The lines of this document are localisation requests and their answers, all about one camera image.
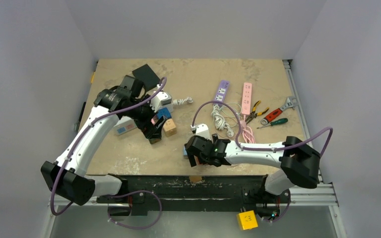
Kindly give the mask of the navy blue cube charger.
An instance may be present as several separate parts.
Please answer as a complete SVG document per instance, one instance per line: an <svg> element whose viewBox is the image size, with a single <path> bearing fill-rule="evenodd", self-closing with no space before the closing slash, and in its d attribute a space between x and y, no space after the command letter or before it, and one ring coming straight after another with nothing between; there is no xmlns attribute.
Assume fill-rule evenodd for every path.
<svg viewBox="0 0 381 238"><path fill-rule="evenodd" d="M158 120L160 120L162 117L165 117L166 119L171 119L171 113L168 108L161 108L157 111L156 117Z"/></svg>

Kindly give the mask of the yellow handled pliers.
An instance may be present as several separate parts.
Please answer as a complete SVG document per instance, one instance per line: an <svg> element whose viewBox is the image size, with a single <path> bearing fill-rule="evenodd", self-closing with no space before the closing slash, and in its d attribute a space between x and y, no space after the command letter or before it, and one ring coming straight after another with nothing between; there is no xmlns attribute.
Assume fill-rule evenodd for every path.
<svg viewBox="0 0 381 238"><path fill-rule="evenodd" d="M265 114L268 112L269 107L266 107L263 111L257 112L257 107L261 103L261 101L257 101L252 108L252 111L250 112L249 116L245 119L245 123L248 124L250 123L253 119Z"/></svg>

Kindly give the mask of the black box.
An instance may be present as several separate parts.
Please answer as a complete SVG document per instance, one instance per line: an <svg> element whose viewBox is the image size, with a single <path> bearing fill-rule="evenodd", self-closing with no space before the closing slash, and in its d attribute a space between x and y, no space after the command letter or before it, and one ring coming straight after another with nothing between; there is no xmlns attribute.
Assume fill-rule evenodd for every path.
<svg viewBox="0 0 381 238"><path fill-rule="evenodd" d="M160 78L148 64L133 70L132 74L136 79L143 82L143 86L146 92L155 88L160 82Z"/></svg>

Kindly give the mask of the purple usb hub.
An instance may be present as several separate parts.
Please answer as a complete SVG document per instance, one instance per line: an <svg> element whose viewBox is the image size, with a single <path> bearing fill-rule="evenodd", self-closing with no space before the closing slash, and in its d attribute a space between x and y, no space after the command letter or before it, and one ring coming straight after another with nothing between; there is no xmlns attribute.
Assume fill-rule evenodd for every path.
<svg viewBox="0 0 381 238"><path fill-rule="evenodd" d="M229 86L229 81L221 80L217 88L217 92L215 93L214 101L224 102Z"/></svg>

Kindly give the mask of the pink power strip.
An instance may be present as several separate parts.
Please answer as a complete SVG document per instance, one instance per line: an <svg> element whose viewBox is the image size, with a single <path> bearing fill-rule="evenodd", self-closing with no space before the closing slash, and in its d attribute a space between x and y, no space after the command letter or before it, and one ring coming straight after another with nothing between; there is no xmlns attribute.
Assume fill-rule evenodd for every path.
<svg viewBox="0 0 381 238"><path fill-rule="evenodd" d="M245 82L243 84L241 114L248 116L251 113L252 84Z"/></svg>

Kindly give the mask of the yellow cube charger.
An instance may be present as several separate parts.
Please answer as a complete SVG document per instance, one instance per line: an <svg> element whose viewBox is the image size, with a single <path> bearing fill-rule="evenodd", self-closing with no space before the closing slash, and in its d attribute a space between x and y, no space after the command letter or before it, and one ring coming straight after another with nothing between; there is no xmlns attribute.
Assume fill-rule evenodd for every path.
<svg viewBox="0 0 381 238"><path fill-rule="evenodd" d="M241 209L240 213L237 214L237 222L242 231L259 227L254 210L247 210L246 208Z"/></svg>

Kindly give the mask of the green handled screwdriver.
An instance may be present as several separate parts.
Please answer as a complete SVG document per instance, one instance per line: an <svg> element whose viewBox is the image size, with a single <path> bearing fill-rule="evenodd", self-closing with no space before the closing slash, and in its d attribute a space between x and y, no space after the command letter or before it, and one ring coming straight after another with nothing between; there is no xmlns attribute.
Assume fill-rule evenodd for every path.
<svg viewBox="0 0 381 238"><path fill-rule="evenodd" d="M257 129L268 127L268 126L281 125L281 124L285 124L287 122L288 122L287 118L282 118L282 119L278 119L278 120L272 121L272 122L268 123L267 125L262 125L260 127L257 127Z"/></svg>

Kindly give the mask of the red handled adjustable wrench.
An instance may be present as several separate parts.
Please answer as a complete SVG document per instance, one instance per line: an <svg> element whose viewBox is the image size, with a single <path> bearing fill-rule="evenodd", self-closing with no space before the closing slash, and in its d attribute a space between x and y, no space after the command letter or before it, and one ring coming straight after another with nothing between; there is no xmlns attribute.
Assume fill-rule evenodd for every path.
<svg viewBox="0 0 381 238"><path fill-rule="evenodd" d="M271 123L274 119L276 119L279 115L281 115L285 110L289 108L294 108L298 105L299 103L295 96L287 97L285 103L281 107L273 110L260 121L261 125L267 125Z"/></svg>

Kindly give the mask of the red cube charger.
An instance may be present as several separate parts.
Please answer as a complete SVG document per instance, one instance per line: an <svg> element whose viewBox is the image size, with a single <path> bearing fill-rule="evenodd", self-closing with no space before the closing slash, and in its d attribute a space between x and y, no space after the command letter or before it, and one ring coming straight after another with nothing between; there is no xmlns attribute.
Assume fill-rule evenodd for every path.
<svg viewBox="0 0 381 238"><path fill-rule="evenodd" d="M197 166L197 165L199 165L199 164L200 164L200 162L199 162L198 157L197 157L197 156L193 156L193 159L192 159L192 165L193 165L193 166Z"/></svg>

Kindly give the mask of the white power strip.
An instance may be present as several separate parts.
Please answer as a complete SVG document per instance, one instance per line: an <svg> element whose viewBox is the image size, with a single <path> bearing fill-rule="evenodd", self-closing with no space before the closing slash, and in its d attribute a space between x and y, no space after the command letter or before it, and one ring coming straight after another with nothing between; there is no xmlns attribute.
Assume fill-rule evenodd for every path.
<svg viewBox="0 0 381 238"><path fill-rule="evenodd" d="M134 120L129 117L122 117L113 127L115 135L119 136L137 128Z"/></svg>

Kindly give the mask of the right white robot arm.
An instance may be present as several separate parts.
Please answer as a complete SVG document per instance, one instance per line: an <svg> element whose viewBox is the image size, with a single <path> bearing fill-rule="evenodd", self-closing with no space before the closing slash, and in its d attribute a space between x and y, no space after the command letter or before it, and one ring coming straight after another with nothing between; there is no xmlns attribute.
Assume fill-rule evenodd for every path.
<svg viewBox="0 0 381 238"><path fill-rule="evenodd" d="M270 202L294 186L313 189L318 185L320 153L294 136L269 144L238 144L228 139L192 136L184 145L190 165L231 166L254 164L278 170L264 179L258 189L263 201Z"/></svg>

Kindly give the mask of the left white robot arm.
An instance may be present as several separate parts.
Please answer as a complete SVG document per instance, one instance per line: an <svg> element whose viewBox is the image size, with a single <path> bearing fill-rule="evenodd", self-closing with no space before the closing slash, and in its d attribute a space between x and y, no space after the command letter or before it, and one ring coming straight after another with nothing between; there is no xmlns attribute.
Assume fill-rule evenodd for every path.
<svg viewBox="0 0 381 238"><path fill-rule="evenodd" d="M45 161L41 166L42 176L51 192L51 205L56 195L77 205L103 195L108 195L116 203L127 199L128 189L122 186L119 178L112 175L88 177L88 167L107 134L122 118L132 119L148 141L162 138L161 129L166 118L152 123L156 110L151 104L166 84L166 77L127 75L120 85L98 93L86 122L72 143L54 162Z"/></svg>

